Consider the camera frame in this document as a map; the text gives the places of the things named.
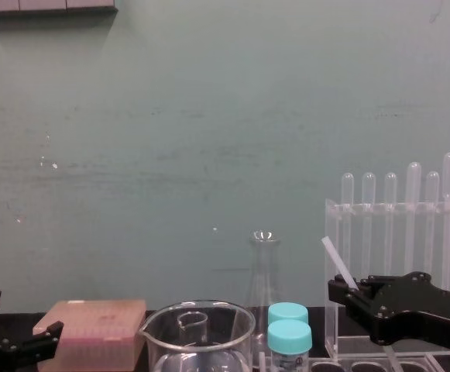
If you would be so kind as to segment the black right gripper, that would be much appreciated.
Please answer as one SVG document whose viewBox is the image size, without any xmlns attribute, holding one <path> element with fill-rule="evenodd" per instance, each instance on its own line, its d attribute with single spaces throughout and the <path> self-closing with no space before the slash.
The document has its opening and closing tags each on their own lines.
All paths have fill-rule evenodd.
<svg viewBox="0 0 450 372">
<path fill-rule="evenodd" d="M 369 275 L 352 288 L 337 274 L 328 281 L 328 298 L 343 305 L 346 315 L 380 346 L 393 344 L 392 338 L 450 338 L 450 291 L 433 284 L 409 284 L 431 279 L 422 271 Z M 379 310 L 375 310 L 380 290 Z"/>
</svg>

